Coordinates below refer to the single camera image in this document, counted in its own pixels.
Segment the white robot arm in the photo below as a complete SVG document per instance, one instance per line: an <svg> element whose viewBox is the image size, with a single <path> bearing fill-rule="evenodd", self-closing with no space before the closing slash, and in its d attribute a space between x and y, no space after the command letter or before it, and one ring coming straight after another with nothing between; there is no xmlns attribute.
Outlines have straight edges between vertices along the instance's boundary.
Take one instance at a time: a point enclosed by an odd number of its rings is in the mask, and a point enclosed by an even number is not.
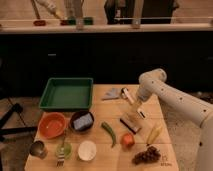
<svg viewBox="0 0 213 171"><path fill-rule="evenodd" d="M195 171L213 171L213 104L173 88L165 83L166 72L154 69L139 76L136 99L146 102L152 94L185 115L202 129Z"/></svg>

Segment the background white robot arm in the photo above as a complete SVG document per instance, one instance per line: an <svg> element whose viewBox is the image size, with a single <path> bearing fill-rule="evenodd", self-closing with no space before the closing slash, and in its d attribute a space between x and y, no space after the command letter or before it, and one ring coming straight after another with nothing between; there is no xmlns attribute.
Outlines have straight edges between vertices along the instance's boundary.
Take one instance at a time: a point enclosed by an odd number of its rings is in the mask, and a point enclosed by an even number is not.
<svg viewBox="0 0 213 171"><path fill-rule="evenodd" d="M36 0L38 4L43 6L50 14L52 14L57 19L62 19L60 11L52 0Z"/></svg>

